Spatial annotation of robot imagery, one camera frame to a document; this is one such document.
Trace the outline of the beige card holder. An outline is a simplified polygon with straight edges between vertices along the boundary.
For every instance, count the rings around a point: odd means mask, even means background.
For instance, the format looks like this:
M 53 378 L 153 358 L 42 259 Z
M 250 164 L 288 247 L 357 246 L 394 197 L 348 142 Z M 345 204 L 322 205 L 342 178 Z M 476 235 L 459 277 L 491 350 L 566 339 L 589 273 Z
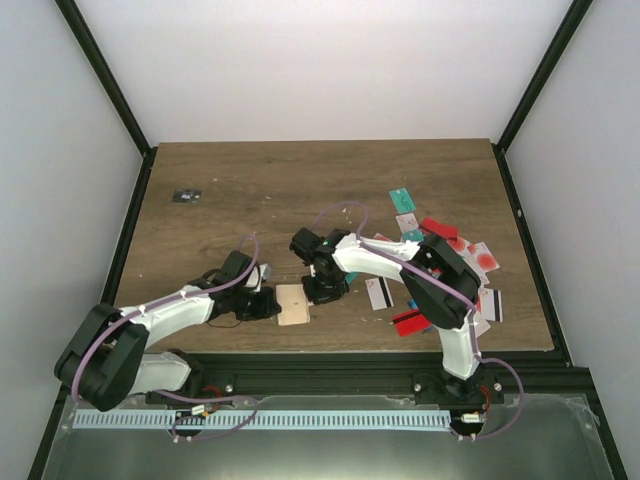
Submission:
M 304 325 L 310 322 L 309 304 L 302 284 L 276 286 L 276 300 L 281 307 L 277 314 L 280 327 Z

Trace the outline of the red card black stripe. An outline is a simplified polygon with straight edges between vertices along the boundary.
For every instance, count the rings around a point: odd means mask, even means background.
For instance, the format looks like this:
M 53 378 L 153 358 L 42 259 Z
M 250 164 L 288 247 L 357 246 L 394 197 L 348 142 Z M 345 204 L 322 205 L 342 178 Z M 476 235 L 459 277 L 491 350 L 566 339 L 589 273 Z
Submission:
M 392 324 L 400 337 L 420 333 L 429 330 L 432 327 L 431 322 L 419 309 L 412 309 L 394 316 Z

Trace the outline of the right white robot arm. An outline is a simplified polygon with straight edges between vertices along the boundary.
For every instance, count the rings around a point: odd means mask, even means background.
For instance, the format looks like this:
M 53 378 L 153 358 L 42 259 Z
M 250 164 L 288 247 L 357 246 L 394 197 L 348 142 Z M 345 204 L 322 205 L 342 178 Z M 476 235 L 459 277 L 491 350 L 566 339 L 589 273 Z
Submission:
M 447 396 L 465 403 L 479 392 L 475 372 L 480 353 L 472 321 L 481 280 L 444 238 L 430 234 L 418 242 L 389 242 L 341 229 L 324 237 L 302 228 L 289 249 L 312 269 L 302 285 L 314 305 L 342 299 L 349 292 L 351 273 L 403 284 L 438 331 L 442 365 L 448 373 L 444 378 Z

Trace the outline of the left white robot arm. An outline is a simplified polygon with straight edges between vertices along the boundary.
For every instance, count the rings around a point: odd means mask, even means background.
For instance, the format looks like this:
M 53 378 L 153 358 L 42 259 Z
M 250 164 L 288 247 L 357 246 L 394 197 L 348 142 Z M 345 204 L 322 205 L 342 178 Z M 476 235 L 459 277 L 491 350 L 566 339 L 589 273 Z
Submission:
M 205 324 L 232 313 L 236 319 L 255 321 L 281 311 L 275 292 L 263 283 L 270 266 L 260 264 L 234 286 L 210 293 L 229 278 L 210 270 L 181 290 L 162 297 L 162 305 L 116 309 L 105 303 L 94 306 L 54 366 L 54 375 L 71 387 L 82 359 L 104 331 L 117 323 L 91 356 L 77 388 L 77 394 L 100 411 L 119 406 L 125 398 L 166 390 L 181 403 L 196 402 L 204 392 L 204 379 L 195 364 L 178 351 L 149 354 L 147 349 L 188 327 Z

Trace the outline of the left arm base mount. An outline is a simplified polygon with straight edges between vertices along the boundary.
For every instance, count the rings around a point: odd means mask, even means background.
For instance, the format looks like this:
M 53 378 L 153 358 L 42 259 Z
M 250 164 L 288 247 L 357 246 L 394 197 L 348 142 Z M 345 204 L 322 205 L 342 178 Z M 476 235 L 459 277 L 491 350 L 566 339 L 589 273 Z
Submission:
M 193 406 L 234 393 L 233 374 L 206 368 L 194 355 L 171 349 L 144 358 L 140 372 L 148 404 Z

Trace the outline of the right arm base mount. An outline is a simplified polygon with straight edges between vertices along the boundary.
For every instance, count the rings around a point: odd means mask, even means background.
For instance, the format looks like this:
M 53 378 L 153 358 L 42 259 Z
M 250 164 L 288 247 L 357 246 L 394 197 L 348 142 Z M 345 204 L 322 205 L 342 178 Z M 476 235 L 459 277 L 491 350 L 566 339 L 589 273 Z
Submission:
M 423 370 L 411 378 L 417 403 L 443 408 L 480 406 L 486 398 L 491 404 L 503 404 L 504 395 L 494 388 L 497 382 L 497 377 L 483 367 L 467 380 L 458 379 L 441 368 Z

